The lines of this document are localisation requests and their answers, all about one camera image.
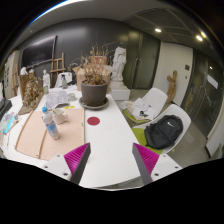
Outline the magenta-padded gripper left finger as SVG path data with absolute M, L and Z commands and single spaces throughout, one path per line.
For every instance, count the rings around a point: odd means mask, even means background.
M 86 143 L 64 155 L 55 155 L 42 169 L 78 185 L 90 153 L 90 144 Z

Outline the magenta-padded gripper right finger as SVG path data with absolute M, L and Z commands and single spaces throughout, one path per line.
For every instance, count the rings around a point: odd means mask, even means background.
M 167 154 L 158 155 L 137 143 L 133 144 L 132 153 L 144 185 L 182 169 L 182 167 Z

